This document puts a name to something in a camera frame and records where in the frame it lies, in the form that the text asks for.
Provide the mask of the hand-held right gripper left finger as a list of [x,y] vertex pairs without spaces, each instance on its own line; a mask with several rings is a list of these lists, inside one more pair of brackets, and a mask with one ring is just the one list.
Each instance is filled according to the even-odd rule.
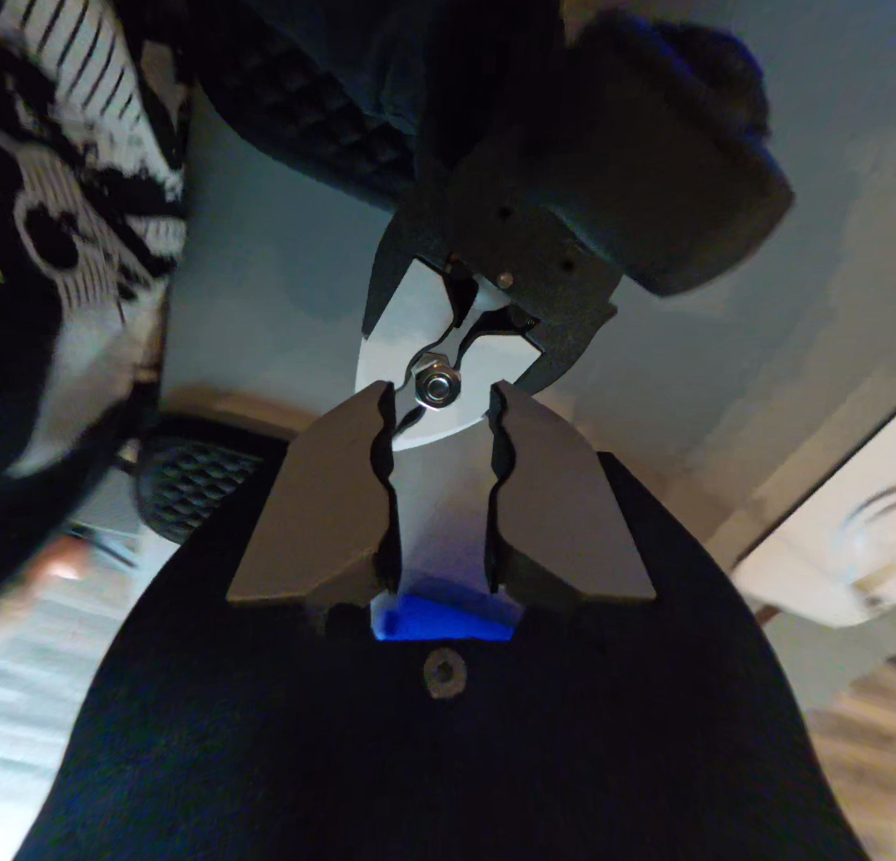
[[227,594],[235,607],[367,607],[400,582],[395,390],[374,381],[292,441]]

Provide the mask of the person's black printed shirt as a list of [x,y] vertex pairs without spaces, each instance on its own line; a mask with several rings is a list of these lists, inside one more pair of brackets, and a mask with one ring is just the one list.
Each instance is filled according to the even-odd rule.
[[150,403],[185,246],[183,0],[1,0],[1,577]]

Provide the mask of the silver hex nut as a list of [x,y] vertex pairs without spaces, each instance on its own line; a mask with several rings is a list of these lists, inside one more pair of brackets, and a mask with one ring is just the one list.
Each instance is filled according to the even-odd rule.
[[[436,405],[429,402],[427,398],[422,395],[421,388],[423,386],[424,380],[428,375],[434,373],[447,375],[454,384],[454,390],[448,403]],[[442,353],[422,353],[416,360],[416,362],[414,362],[411,366],[411,376],[413,381],[414,397],[420,407],[425,407],[426,409],[431,410],[442,410],[445,407],[452,406],[461,394],[461,374],[451,365],[448,358]]]

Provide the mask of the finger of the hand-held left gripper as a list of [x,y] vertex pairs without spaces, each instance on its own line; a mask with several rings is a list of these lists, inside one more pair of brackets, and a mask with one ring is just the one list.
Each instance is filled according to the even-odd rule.
[[457,327],[457,312],[442,272],[413,258],[375,325],[364,333],[355,393],[384,381],[395,390],[411,381],[426,353]]
[[487,282],[477,286],[462,325],[431,351],[445,355],[459,371],[461,394],[452,406],[431,410],[417,404],[414,388],[412,395],[404,389],[396,407],[410,397],[415,406],[397,424],[392,440],[396,452],[441,441],[478,423],[487,413],[492,384],[517,381],[541,355],[512,324],[509,299]]

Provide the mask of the person's left forearm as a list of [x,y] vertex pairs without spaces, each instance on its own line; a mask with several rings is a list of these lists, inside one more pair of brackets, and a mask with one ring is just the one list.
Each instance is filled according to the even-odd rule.
[[512,78],[564,45],[562,0],[239,0],[365,114],[446,172],[492,126]]

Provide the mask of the blue plastic bin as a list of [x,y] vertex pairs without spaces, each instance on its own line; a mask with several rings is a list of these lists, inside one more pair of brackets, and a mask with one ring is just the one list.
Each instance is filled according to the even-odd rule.
[[508,642],[524,610],[501,589],[412,572],[397,592],[374,597],[369,612],[380,642]]

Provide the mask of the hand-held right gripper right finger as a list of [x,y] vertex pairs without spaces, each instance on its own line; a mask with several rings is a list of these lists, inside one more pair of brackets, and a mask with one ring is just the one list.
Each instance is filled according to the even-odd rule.
[[487,413],[496,477],[487,505],[487,585],[525,607],[572,613],[657,592],[588,441],[507,381]]

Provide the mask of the white document stand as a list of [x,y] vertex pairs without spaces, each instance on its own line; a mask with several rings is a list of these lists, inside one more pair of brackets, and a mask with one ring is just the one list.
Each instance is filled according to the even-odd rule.
[[832,629],[894,612],[894,420],[769,531],[732,579],[762,606]]

